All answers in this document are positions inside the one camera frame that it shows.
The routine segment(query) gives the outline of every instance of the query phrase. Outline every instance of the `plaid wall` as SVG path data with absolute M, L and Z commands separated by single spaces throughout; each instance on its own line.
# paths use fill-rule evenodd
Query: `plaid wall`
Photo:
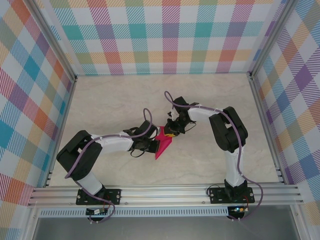
M 308 227 L 320 234 L 320 0 L 299 1 L 256 82 Z
M 0 4 L 0 240 L 17 239 L 72 82 L 22 0 Z
M 281 0 L 281 3 L 280 3 L 280 5 L 279 5 L 278 9 L 276 10 L 276 13 L 275 13 L 275 15 L 273 16 L 272 21 L 271 21 L 271 23 L 270 23 L 267 31 L 266 31 L 265 34 L 264 34 L 264 37 L 263 37 L 263 39 L 262 39 L 262 41 L 261 41 L 261 43 L 260 43 L 260 45 L 259 45 L 259 48 L 258 48 L 258 50 L 256 51 L 256 53 L 255 53 L 255 55 L 254 55 L 253 61 L 252 61 L 251 65 L 250 65 L 250 67 L 249 67 L 249 69 L 248 69 L 248 72 L 252 72 L 252 70 L 253 70 L 256 62 L 257 62 L 257 59 L 259 58 L 262 49 L 265 47 L 265 45 L 266 45 L 266 43 L 267 43 L 267 41 L 268 41 L 268 39 L 269 39 L 269 36 L 270 36 L 272 30 L 273 30 L 274 27 L 276 26 L 276 23 L 277 23 L 279 17 L 281 16 L 281 13 L 282 13 L 282 11 L 283 11 L 283 9 L 284 9 L 287 1 L 288 1 L 288 0 Z
M 78 73 L 113 75 L 247 72 L 281 0 L 37 1 Z

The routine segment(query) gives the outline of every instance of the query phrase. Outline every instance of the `purple cable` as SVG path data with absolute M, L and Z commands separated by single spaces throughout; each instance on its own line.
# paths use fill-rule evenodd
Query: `purple cable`
M 249 214 L 247 216 L 244 216 L 242 218 L 242 219 L 248 219 L 260 207 L 260 205 L 262 203 L 262 200 L 264 198 L 264 190 L 263 190 L 262 186 L 259 183 L 255 182 L 255 181 L 252 181 L 249 178 L 247 178 L 240 170 L 240 159 L 241 159 L 242 144 L 241 144 L 241 138 L 240 138 L 240 135 L 239 135 L 239 132 L 237 130 L 236 125 L 232 122 L 231 118 L 226 113 L 224 113 L 223 111 L 221 111 L 219 109 L 215 109 L 215 108 L 207 107 L 207 106 L 200 106 L 200 105 L 179 105 L 179 104 L 176 104 L 176 103 L 174 103 L 174 99 L 172 98 L 170 92 L 168 92 L 168 91 L 164 92 L 164 96 L 172 104 L 172 107 L 173 106 L 177 106 L 177 107 L 180 107 L 180 108 L 207 109 L 207 110 L 215 111 L 215 112 L 218 112 L 218 113 L 222 114 L 229 121 L 229 123 L 231 124 L 232 128 L 234 129 L 234 132 L 235 132 L 236 138 L 238 140 L 238 144 L 239 144 L 239 154 L 238 154 L 238 160 L 237 160 L 236 168 L 237 168 L 239 174 L 241 175 L 241 177 L 243 177 L 249 183 L 257 185 L 261 190 L 261 198 L 260 198 L 258 204 L 256 205 L 256 208 L 251 212 L 251 214 Z
M 146 118 L 146 111 L 149 113 L 149 116 L 150 116 L 150 124 L 148 126 L 148 128 L 141 134 L 138 134 L 138 135 L 133 135 L 133 136 L 126 136 L 126 135 L 120 135 L 120 134 L 108 134 L 108 135 L 104 135 L 104 136 L 101 136 L 101 137 L 96 137 L 94 139 L 92 139 L 91 141 L 89 141 L 85 146 L 84 148 L 82 149 L 82 151 L 80 152 L 79 156 L 77 157 L 77 159 L 75 160 L 73 166 L 71 167 L 70 171 L 68 171 L 68 173 L 65 175 L 65 179 L 68 179 L 70 178 L 70 175 L 72 174 L 72 172 L 75 170 L 77 164 L 79 163 L 82 155 L 84 154 L 84 152 L 87 150 L 87 148 L 93 143 L 95 142 L 96 140 L 99 140 L 99 139 L 105 139 L 105 138 L 109 138 L 109 137 L 120 137 L 120 138 L 126 138 L 126 139 L 133 139 L 133 138 L 139 138 L 143 135 L 145 135 L 151 128 L 152 126 L 152 114 L 151 112 L 149 111 L 148 108 L 144 108 L 143 109 L 143 117 L 144 117 L 144 120 L 147 120 Z M 82 187 L 77 181 L 75 182 L 76 184 L 78 184 L 82 189 L 83 191 L 88 194 L 90 197 L 94 198 L 94 199 L 97 199 L 99 201 L 103 201 L 107 204 L 110 204 L 113 206 L 113 211 L 111 212 L 111 214 L 107 217 L 105 217 L 104 219 L 102 219 L 101 221 L 99 221 L 99 223 L 103 223 L 104 221 L 108 220 L 116 211 L 116 206 L 111 202 L 111 201 L 108 201 L 108 200 L 105 200 L 103 198 L 100 198 L 100 197 L 97 197 L 97 196 L 94 196 L 92 195 L 91 193 L 89 193 L 84 187 Z

